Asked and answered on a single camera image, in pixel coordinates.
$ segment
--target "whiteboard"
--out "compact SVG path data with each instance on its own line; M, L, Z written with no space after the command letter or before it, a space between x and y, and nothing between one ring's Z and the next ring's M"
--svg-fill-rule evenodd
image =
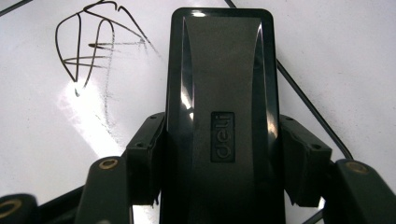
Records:
M394 12L368 2L360 7L349 3L344 9L331 3L234 2L274 15L277 57L356 159L374 166L395 190ZM42 204L83 185L94 161L120 155L145 118L164 111L173 11L227 7L223 1L149 0L90 8L126 27L113 23L113 45L108 45L113 43L109 22L102 22L96 42L101 18L81 12L76 83L78 16L58 29L64 65L55 45L56 28L93 3L35 0L0 17L0 195L31 193ZM97 57L86 84L95 47ZM289 84L282 76L278 82L280 112L299 120L333 147L334 160L341 159ZM158 220L158 210L134 209L142 222ZM287 208L290 223L317 211L293 209Z

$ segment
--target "black scribble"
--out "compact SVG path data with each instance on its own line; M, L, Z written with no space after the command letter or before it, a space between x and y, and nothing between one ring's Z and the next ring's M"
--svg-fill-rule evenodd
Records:
M111 7L114 7L114 10L118 11L118 12L124 12L128 18L131 20L131 22L134 24L134 26L137 28L138 31L134 31L130 28L128 28L127 26L117 22L117 21L113 21L109 18L106 18L102 15L99 15L97 13L94 13L92 11L90 11L91 8L95 7L95 6L99 6L99 5L110 5ZM88 44L88 47L92 48L92 55L90 56L81 56L81 52L80 52L80 48L81 48L81 33L82 33L82 19L81 19L81 14L82 13L87 13L89 15L92 15L96 18L99 18L100 21L97 25L97 29L96 29L96 37L94 39L94 41L92 41L91 43ZM65 23L66 21L69 21L71 19L77 18L78 19L78 35L77 35L77 49L76 49L76 56L75 57L71 57L71 58L66 58L64 59L64 57L61 54L60 48L59 48L59 28L61 27L61 25L63 23ZM108 24L111 28L111 41L109 41L108 43L105 42L99 42L99 35L101 34L101 28L103 26L103 24ZM115 27L120 27L122 30L126 30L129 34L131 34L134 37L137 37L137 39L139 39L138 41L135 42L120 42L117 43L115 42ZM132 46L135 45L137 46L139 49L140 47L143 47L147 53L147 48L148 45L150 48L152 48L154 50L154 52L156 53L156 55L161 59L161 55L159 54L159 52L154 48L154 46L152 45L152 43L149 41L148 37L145 35L145 33L143 32L143 30L140 28L140 26L137 24L137 22L135 21L134 17L132 16L132 14L128 11L128 9L126 9L123 6L118 6L118 4L115 1L105 1L105 0L101 0L99 2L96 2L94 4L88 5L86 7L84 7L81 11L71 15L70 17L67 17L66 19L62 20L56 27L56 31L55 31L55 46L56 46L56 50L58 52L58 56L59 59L61 60L62 65L64 66L64 69L66 71L66 73L70 76L70 78L73 80L73 82L75 83L83 83L82 85L82 91L85 90L85 88L87 87L91 76L92 76L92 70L93 68L95 69L106 69L106 80L105 80L105 89L104 89L104 112L105 112L105 123L106 125L110 125L109 124L109 115L108 115L108 98L110 97L110 93L109 93L109 89L108 89L108 84L109 84L109 77L110 77L110 67L112 64L112 59L113 59L113 52L119 52L118 50L114 49L115 46ZM95 64L95 61L98 59L106 59L108 61L108 63L106 65L102 65L102 64ZM70 71L70 69L67 67L67 65L74 65L76 67L76 71L75 74L73 75L72 71ZM85 78L85 80L81 80L80 77L80 67L84 66L84 67L88 67L89 71L88 74ZM80 91L78 90L78 88L75 88L75 95L77 97L80 96Z

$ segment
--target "embossed logo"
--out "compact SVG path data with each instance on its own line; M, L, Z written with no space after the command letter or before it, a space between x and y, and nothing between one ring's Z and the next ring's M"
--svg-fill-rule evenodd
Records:
M234 162L234 144L233 113L212 112L210 160L213 162Z

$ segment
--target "black marker drawing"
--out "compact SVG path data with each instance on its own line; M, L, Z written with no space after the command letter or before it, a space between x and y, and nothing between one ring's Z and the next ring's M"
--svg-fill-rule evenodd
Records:
M112 20L110 18L101 15L100 13L94 12L94 10L92 9L98 6L104 6L106 7L106 9L109 9L111 11L116 11L117 13L120 12L121 14L123 14L122 16L124 16L124 19L132 22L131 24L133 25L133 28L125 25L124 23L125 20L122 24L119 21ZM95 39L93 39L90 43L86 45L82 45L81 34L84 32L84 29L82 28L82 21L83 21L82 17L88 17L88 16L93 16L96 20L98 20L98 23L96 23L97 24L96 36ZM64 56L61 53L61 48L59 43L60 41L59 39L61 37L60 28L64 26L67 21L71 21L71 20L74 21L75 19L78 20L76 53L72 57L64 58ZM110 27L110 29L105 30L103 28L105 24L107 24ZM111 36L108 41L99 41L100 36L104 32L103 30L105 30L105 35ZM126 32L128 36L131 37L130 39L134 39L135 41L116 42L117 30L122 30L123 34L125 34ZM103 86L104 89L101 91L104 92L103 101L104 101L105 125L107 127L110 126L109 118L108 118L108 103L107 103L108 98L111 96L108 89L108 82L109 82L110 70L111 70L110 68L111 68L111 64L113 63L114 52L120 51L119 49L116 49L116 47L136 46L138 49L143 49L146 52L146 54L148 53L148 48L150 48L161 59L161 55L154 48L152 43L149 41L148 37L145 35L143 30L137 24L132 14L124 6L118 6L118 4L115 1L101 0L99 2L84 7L81 11L62 20L56 27L55 45L58 52L58 56L61 60L62 65L64 66L66 73L69 75L69 77L72 79L74 83L79 84L79 86L81 87L81 89L75 88L75 94L77 97L79 97L81 95L81 92L87 88L87 85L90 83L90 80L92 79L92 75L95 74L95 72L93 71L98 71L97 69L102 70L101 73L105 71L106 76L105 76L105 80L103 80L105 84ZM89 47L89 49L92 50L92 52L88 53L88 55L87 55L87 50L85 50L85 53L82 53L80 50L82 47L85 48L87 46ZM75 66L75 71L72 71L73 69L69 68L68 66Z

